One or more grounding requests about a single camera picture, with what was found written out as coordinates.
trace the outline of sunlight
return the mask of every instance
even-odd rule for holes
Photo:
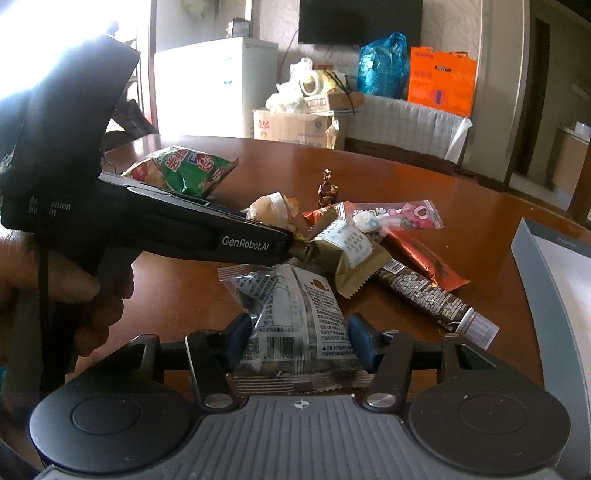
[[[113,20],[133,18],[137,3],[17,0],[0,17],[0,99],[36,85],[68,47],[105,33]]]

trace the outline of hand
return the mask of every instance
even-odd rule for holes
[[[7,360],[17,291],[38,288],[38,268],[39,254],[33,237],[0,226],[0,365]],[[90,318],[74,336],[81,356],[90,355],[107,341],[109,326],[123,313],[123,299],[130,298],[133,292],[131,269],[111,291],[102,291],[96,278],[63,255],[50,252],[50,298],[64,303],[91,302]]]

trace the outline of circular pad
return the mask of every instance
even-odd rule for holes
[[[83,374],[46,397],[29,431],[46,463],[112,475],[153,465],[186,438],[191,414],[176,392],[138,374]]]
[[[494,380],[482,385],[486,389],[467,393],[465,385],[443,382],[415,399],[408,425],[419,444],[443,462],[485,476],[555,466],[570,434],[562,404],[542,389],[513,392]]]
[[[142,407],[132,398],[122,395],[89,398],[72,413],[72,422],[92,435],[113,435],[127,430],[142,414]]]

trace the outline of black tv screen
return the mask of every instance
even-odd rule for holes
[[[299,43],[366,45],[402,32],[421,44],[423,0],[300,0]]]

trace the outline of pink candy packet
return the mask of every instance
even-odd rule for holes
[[[430,200],[400,203],[342,202],[336,206],[339,217],[364,233],[386,236],[388,231],[443,228],[441,217]]]

